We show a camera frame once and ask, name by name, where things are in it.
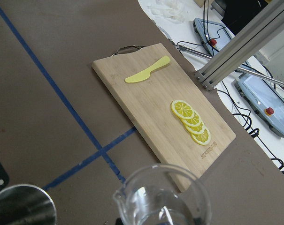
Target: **yellow knife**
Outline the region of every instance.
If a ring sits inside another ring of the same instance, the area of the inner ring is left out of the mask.
[[[127,77],[125,79],[125,82],[126,83],[135,83],[135,82],[144,81],[144,80],[146,80],[150,77],[151,72],[168,65],[170,62],[171,62],[170,58],[165,55],[165,56],[161,57],[159,60],[157,60],[154,64],[152,64],[150,67],[142,70],[141,72],[139,72],[135,75]]]

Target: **metal cup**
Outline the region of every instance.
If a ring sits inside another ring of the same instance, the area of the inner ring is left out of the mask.
[[[0,191],[0,225],[55,225],[56,208],[39,187],[20,184]]]

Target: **metal rod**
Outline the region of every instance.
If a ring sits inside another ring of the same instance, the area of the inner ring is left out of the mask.
[[[187,53],[191,53],[191,54],[193,54],[193,55],[202,57],[202,58],[204,58],[204,59],[208,59],[208,60],[212,59],[212,56],[210,56],[210,55],[204,54],[204,53],[202,53],[202,52],[198,52],[198,51],[196,51],[196,50],[194,50],[194,49],[187,48],[187,47],[184,47],[184,46],[182,46],[182,45],[175,45],[175,47],[176,47],[178,50],[180,50],[180,51],[187,52]],[[276,84],[278,84],[278,85],[284,87],[284,82],[275,80],[275,79],[273,79],[273,78],[271,78],[271,77],[268,77],[268,76],[266,76],[266,75],[264,75],[264,74],[259,74],[259,73],[256,73],[256,72],[254,72],[254,71],[251,71],[251,70],[249,70],[249,69],[244,69],[244,68],[242,68],[242,67],[238,67],[237,70],[240,71],[240,72],[242,72],[242,73],[247,73],[247,74],[251,74],[251,75],[257,76],[257,77],[259,77],[259,78],[261,78],[261,79],[263,79],[263,80],[270,81],[270,82],[272,82],[272,83],[276,83]]]

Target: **glass beaker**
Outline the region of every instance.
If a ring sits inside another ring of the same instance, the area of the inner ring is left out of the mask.
[[[191,172],[175,165],[137,170],[113,199],[124,225],[208,225],[212,217],[205,187]]]

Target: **black cable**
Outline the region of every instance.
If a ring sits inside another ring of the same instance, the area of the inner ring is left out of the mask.
[[[205,44],[206,44],[206,43],[204,43],[204,44],[195,44],[195,43],[188,42],[188,41],[179,41],[179,42],[177,42],[177,45],[178,45],[179,43],[188,43],[188,44],[191,44],[191,45],[197,45],[197,46],[203,46],[203,45],[205,45]]]
[[[235,20],[234,22],[232,22],[231,24],[225,26],[225,27],[222,27],[220,28],[219,30],[217,30],[217,34],[218,34],[218,37],[216,38],[213,38],[213,39],[219,39],[220,38],[220,34],[219,34],[219,31],[222,30],[222,29],[225,29],[225,28],[229,28],[231,25],[233,25],[235,22],[237,22],[237,20]]]
[[[228,89],[227,89],[227,87],[225,86],[225,84],[224,84],[223,81],[222,81],[222,83],[223,83],[225,89],[226,89],[227,92],[228,92]],[[240,113],[240,111],[239,111],[239,109],[238,109],[238,108],[240,108],[240,107],[237,106],[237,104],[236,104],[235,101],[232,99],[232,97],[231,97],[231,95],[229,94],[229,92],[226,93],[225,91],[222,91],[222,90],[217,90],[217,91],[222,92],[222,93],[225,93],[226,95],[228,95],[228,96],[230,97],[231,101],[233,102],[234,106],[236,107],[237,111]],[[253,133],[255,133],[256,129],[253,129],[252,127],[250,127],[250,129],[253,131]],[[266,145],[266,144],[263,142],[263,140],[259,137],[259,134],[258,134],[258,133],[255,133],[254,135],[256,135],[255,137],[257,137],[257,138],[260,140],[260,142],[261,142],[261,143],[264,145],[264,147],[270,152],[270,154],[274,157],[274,159],[278,160],[279,162],[282,161],[281,159],[279,159],[278,157],[276,157],[276,156],[273,154],[273,152],[267,147],[267,145]]]
[[[233,105],[235,106],[236,110],[237,110],[239,113],[241,113],[239,109],[242,109],[242,110],[247,110],[247,111],[249,111],[248,116],[250,115],[251,110],[245,109],[245,108],[241,108],[240,106],[238,106],[238,105],[235,103],[234,99],[230,96],[230,94],[228,94],[228,93],[226,93],[225,91],[222,91],[222,90],[217,90],[217,91],[226,94],[226,95],[230,98],[231,102],[233,103]]]
[[[280,158],[271,158],[271,160],[277,160],[281,164],[281,166],[279,167],[280,170],[284,167],[284,162]]]
[[[255,137],[259,136],[259,132],[260,132],[260,129],[255,128],[252,131],[250,131],[249,134],[252,138],[255,138]]]
[[[270,72],[270,70],[269,70],[267,67],[265,67],[263,64],[262,64],[262,66],[263,66],[263,67],[265,68],[265,70],[269,73],[270,77],[273,78],[273,75],[272,75],[272,73]]]
[[[255,68],[252,68],[251,66],[249,66],[249,65],[247,65],[247,64],[244,64],[244,63],[243,63],[242,66],[248,67],[248,68],[254,70],[254,71],[257,72],[257,73],[264,75],[264,74],[263,74],[262,72],[260,72],[259,70],[255,69]]]
[[[179,51],[179,53],[180,53],[182,56],[184,56],[183,53],[182,53],[180,50],[178,50],[178,51]]]
[[[203,32],[204,32],[204,37],[207,40],[207,43],[209,42],[209,40],[207,39],[207,34],[206,34],[206,22],[205,22],[205,18],[206,18],[206,0],[204,0],[204,5],[203,5]]]
[[[251,124],[252,124],[252,120],[251,120],[250,116],[247,116],[247,115],[242,114],[242,113],[234,113],[233,116],[243,116],[243,117],[248,118],[249,119],[249,123],[247,123],[248,127],[246,127],[245,130],[249,130],[249,128],[251,127]]]
[[[207,1],[207,35],[208,35],[208,40],[210,42],[211,37],[209,36],[209,32],[208,32],[208,11],[209,11],[209,1]]]

